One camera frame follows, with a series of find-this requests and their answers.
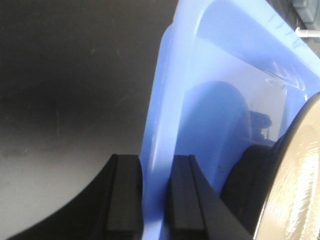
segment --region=gray surface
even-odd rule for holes
[[[299,17],[293,5],[293,0],[266,0],[277,13],[286,21],[286,23],[295,30],[297,27],[306,29],[306,26]],[[309,48],[320,57],[320,43],[315,42],[313,38],[302,38]]]
[[[0,239],[138,154],[176,0],[0,2]]]

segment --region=translucent blue container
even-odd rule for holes
[[[273,143],[320,92],[320,59],[265,0],[180,0],[163,35],[140,154],[144,240],[164,239],[174,154],[219,193],[253,143]],[[261,125],[252,113],[268,116]]]

